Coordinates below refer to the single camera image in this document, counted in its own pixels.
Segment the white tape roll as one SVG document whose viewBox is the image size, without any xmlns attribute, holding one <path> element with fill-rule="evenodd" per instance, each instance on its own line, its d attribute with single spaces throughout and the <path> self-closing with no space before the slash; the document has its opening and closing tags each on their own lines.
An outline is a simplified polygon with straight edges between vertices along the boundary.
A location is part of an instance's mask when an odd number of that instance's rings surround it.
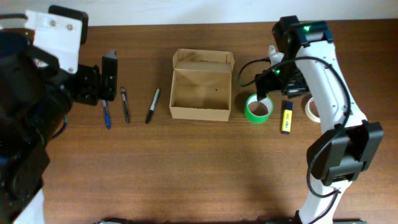
<svg viewBox="0 0 398 224">
<path fill-rule="evenodd" d="M 312 96 L 308 99 L 308 101 L 305 104 L 305 114 L 313 122 L 320 123 L 320 116 L 318 114 L 318 110 Z"/>
</svg>

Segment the yellow highlighter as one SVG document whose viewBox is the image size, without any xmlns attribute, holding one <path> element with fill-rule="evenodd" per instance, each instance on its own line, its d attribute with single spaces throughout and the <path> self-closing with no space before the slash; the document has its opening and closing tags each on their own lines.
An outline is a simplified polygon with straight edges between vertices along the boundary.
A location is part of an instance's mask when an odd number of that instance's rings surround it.
<svg viewBox="0 0 398 224">
<path fill-rule="evenodd" d="M 294 104 L 291 101 L 286 100 L 282 103 L 282 134 L 290 134 L 291 132 L 293 105 Z"/>
</svg>

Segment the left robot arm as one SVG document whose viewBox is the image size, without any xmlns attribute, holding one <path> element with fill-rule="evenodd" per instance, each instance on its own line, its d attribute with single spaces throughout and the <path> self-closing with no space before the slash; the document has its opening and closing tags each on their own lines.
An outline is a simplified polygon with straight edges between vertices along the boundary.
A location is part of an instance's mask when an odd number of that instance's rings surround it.
<svg viewBox="0 0 398 224">
<path fill-rule="evenodd" d="M 16 222 L 43 187 L 45 148 L 65 130 L 72 105 L 113 101 L 117 75 L 115 50 L 101 67 L 69 73 L 22 34 L 1 33 L 1 223 Z"/>
</svg>

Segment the green tape roll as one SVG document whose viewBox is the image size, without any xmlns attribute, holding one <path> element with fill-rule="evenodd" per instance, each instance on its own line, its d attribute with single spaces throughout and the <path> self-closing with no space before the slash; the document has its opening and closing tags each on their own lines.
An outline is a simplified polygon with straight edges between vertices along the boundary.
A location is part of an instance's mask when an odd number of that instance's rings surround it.
<svg viewBox="0 0 398 224">
<path fill-rule="evenodd" d="M 244 115 L 248 121 L 262 124 L 269 119 L 273 110 L 274 104 L 269 96 L 258 100 L 257 95 L 253 94 L 246 100 Z"/>
</svg>

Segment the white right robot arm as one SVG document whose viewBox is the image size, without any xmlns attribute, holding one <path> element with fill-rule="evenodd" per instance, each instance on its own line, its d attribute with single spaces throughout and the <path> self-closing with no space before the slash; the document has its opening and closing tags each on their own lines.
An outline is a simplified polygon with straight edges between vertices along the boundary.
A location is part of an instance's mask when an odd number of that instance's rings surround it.
<svg viewBox="0 0 398 224">
<path fill-rule="evenodd" d="M 307 150 L 309 193 L 291 222 L 333 223 L 344 192 L 368 170 L 384 132 L 380 123 L 368 121 L 349 92 L 325 21 L 281 17 L 272 33 L 278 51 L 267 58 L 271 67 L 255 76 L 259 98 L 270 91 L 286 96 L 309 92 L 322 129 Z"/>
</svg>

